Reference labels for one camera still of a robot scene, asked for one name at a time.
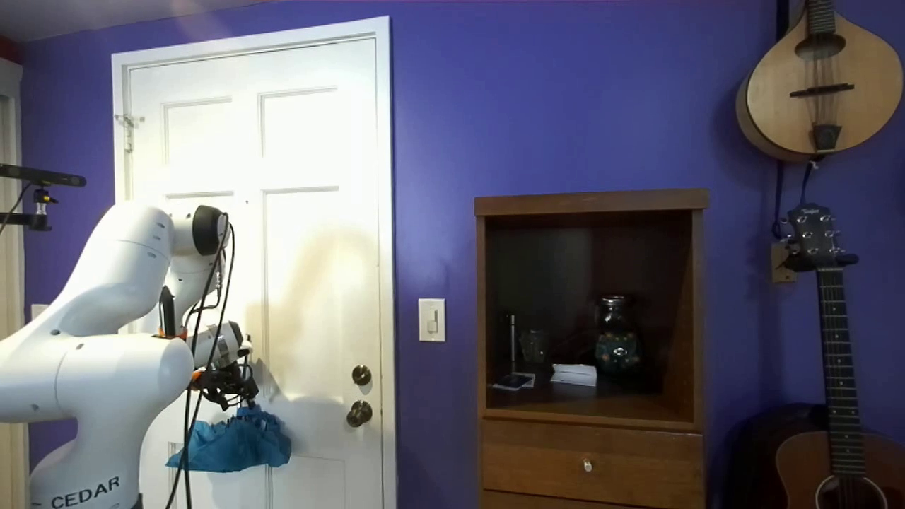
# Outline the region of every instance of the guitar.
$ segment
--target guitar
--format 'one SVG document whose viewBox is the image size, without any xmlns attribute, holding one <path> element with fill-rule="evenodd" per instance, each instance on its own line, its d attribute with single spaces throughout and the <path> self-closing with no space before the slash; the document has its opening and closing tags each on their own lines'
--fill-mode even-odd
<svg viewBox="0 0 905 509">
<path fill-rule="evenodd" d="M 781 161 L 810 161 L 867 141 L 902 100 L 897 50 L 806 0 L 802 18 L 735 93 L 741 132 Z"/>
<path fill-rule="evenodd" d="M 856 257 L 836 246 L 825 207 L 798 207 L 785 265 L 816 274 L 825 429 L 795 432 L 775 451 L 785 509 L 905 509 L 905 451 L 861 432 L 842 265 Z"/>
</svg>

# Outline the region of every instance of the light switch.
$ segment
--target light switch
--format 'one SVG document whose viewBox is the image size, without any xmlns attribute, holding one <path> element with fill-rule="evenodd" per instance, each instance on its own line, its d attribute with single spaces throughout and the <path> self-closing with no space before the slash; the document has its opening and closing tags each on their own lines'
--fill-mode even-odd
<svg viewBox="0 0 905 509">
<path fill-rule="evenodd" d="M 447 304 L 436 298 L 419 301 L 419 343 L 447 339 Z"/>
</svg>

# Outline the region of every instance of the white door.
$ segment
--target white door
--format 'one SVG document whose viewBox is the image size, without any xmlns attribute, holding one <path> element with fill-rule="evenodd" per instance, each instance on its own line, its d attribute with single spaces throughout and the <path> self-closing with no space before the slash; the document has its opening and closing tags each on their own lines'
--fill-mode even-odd
<svg viewBox="0 0 905 509">
<path fill-rule="evenodd" d="M 388 21 L 113 56 L 116 195 L 229 213 L 225 318 L 273 377 L 263 407 L 294 444 L 277 469 L 191 475 L 195 507 L 396 507 L 388 77 Z M 359 428 L 355 403 L 372 411 Z M 144 441 L 149 509 L 177 428 L 180 403 Z"/>
<path fill-rule="evenodd" d="M 0 59 L 0 165 L 20 161 L 20 66 Z M 7 213 L 20 181 L 0 178 L 0 210 Z M 26 265 L 23 230 L 0 231 L 0 339 L 23 325 Z M 0 507 L 26 507 L 26 428 L 0 425 Z"/>
</svg>

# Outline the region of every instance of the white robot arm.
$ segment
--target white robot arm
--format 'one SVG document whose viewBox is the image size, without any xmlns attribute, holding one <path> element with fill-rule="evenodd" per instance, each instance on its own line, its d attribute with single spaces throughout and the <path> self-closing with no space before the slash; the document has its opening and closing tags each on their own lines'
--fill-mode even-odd
<svg viewBox="0 0 905 509">
<path fill-rule="evenodd" d="M 118 335 L 170 280 L 175 313 L 211 289 L 225 214 L 170 217 L 116 203 L 91 231 L 61 295 L 0 343 L 0 421 L 75 420 L 79 436 L 31 473 L 31 509 L 134 509 L 146 425 L 195 369 L 180 339 Z"/>
</svg>

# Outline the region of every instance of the sound hole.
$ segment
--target sound hole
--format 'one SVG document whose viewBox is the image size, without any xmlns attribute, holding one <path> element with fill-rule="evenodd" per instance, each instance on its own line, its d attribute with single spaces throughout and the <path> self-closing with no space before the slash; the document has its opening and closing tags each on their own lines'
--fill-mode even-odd
<svg viewBox="0 0 905 509">
<path fill-rule="evenodd" d="M 871 479 L 825 479 L 816 509 L 887 509 L 887 502 Z"/>
</svg>

